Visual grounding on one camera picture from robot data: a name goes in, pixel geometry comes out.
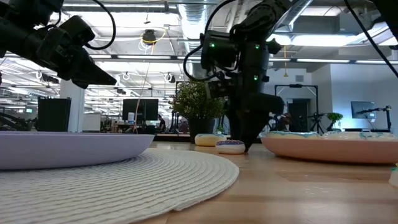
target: tripod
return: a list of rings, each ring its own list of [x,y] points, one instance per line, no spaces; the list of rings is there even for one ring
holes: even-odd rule
[[[321,114],[314,113],[312,116],[307,117],[307,118],[312,118],[312,121],[313,121],[313,125],[312,125],[310,131],[315,131],[315,127],[317,127],[318,133],[320,133],[320,132],[322,132],[322,134],[325,133],[325,131],[322,129],[322,124],[321,124],[321,121],[322,121],[322,118],[324,115],[326,115],[326,114],[325,113],[321,113]]]

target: desk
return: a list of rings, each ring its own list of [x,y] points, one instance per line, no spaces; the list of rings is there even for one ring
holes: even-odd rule
[[[216,154],[212,147],[182,142],[154,142],[151,147]],[[240,169],[232,187],[140,224],[398,223],[398,189],[388,184],[390,167],[279,158],[260,144],[247,155],[223,157]]]

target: ceiling duct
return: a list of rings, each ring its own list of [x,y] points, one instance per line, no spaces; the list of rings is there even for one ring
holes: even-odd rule
[[[205,4],[180,4],[178,5],[178,10],[182,17],[181,26],[182,32],[185,39],[198,39],[200,33],[205,31],[205,26],[207,19],[210,14],[209,5]],[[193,49],[197,48],[199,42],[186,42],[185,50],[191,52]],[[199,50],[194,55],[200,55],[201,50]],[[190,73],[197,78],[206,77],[206,70],[201,68],[200,63],[191,63]]]
[[[286,19],[284,19],[282,26],[275,31],[277,32],[292,32],[294,22],[299,18],[301,13],[307,8],[313,0],[300,1],[293,9],[290,10]]]

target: lavender plate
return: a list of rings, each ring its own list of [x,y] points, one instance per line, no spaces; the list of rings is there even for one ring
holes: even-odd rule
[[[148,134],[0,132],[0,170],[117,162],[143,153],[153,140]]]

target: ceiling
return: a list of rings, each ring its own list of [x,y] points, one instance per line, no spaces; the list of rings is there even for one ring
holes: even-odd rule
[[[173,0],[168,1],[169,9],[164,7],[164,1],[101,1],[108,5],[117,25],[117,36],[113,45],[106,50],[94,51],[87,49],[91,55],[178,55],[187,54],[187,36],[192,33],[199,33],[203,30],[203,25],[197,24],[194,30],[187,31],[183,24],[184,18],[181,16],[182,4],[191,6],[193,3],[205,5],[211,10],[219,1],[217,0]],[[226,32],[230,24],[236,24],[246,17],[250,8],[259,1],[238,0],[236,3],[228,4],[223,7],[212,20],[210,29]],[[313,0],[310,5],[301,13],[301,16],[294,22],[294,29],[290,32],[276,31],[275,34],[288,37],[294,40],[303,35],[327,35],[333,39],[341,35],[348,35],[351,47],[325,47],[321,46],[302,46],[287,45],[275,57],[287,58],[360,58],[360,59],[378,59],[377,53],[369,46],[369,43],[361,35],[358,25],[352,21],[352,15],[348,14],[343,1],[339,0]],[[350,1],[353,7],[360,14],[361,19],[368,28],[373,28],[372,21],[378,16],[374,6],[366,1]],[[89,24],[96,35],[91,45],[100,46],[109,42],[112,36],[112,24],[107,13],[100,7],[93,4],[92,1],[72,1],[65,0],[62,13],[62,22],[69,17],[79,15]],[[53,14],[51,23],[58,20],[58,14]],[[145,30],[153,29],[158,41],[153,46],[142,44],[141,35]],[[375,31],[380,39],[379,43],[387,40],[391,34],[389,30],[382,32]],[[389,54],[387,46],[381,46],[382,50]],[[126,87],[126,94],[116,93],[115,89],[99,89],[98,86],[89,86],[86,90],[86,110],[103,111],[104,113],[117,114],[120,107],[116,104],[110,104],[110,100],[122,100],[130,97],[158,97],[165,98],[161,105],[161,113],[170,114],[167,106],[167,98],[175,93],[175,83],[170,83],[168,79],[174,76],[176,81],[187,81],[188,78],[183,75],[182,60],[174,61],[156,61],[156,60],[96,60],[96,64],[104,71],[117,78],[117,86]],[[0,70],[2,72],[3,85],[16,85],[23,87],[0,88],[0,108],[2,106],[11,106],[22,104],[26,101],[35,101],[37,96],[59,96],[59,85],[43,82],[40,78],[42,74],[58,78],[56,73],[40,67],[33,62],[23,58],[9,57],[0,60]],[[311,70],[316,67],[312,63],[288,63],[288,68],[303,68]],[[285,63],[274,62],[272,68],[284,68]]]

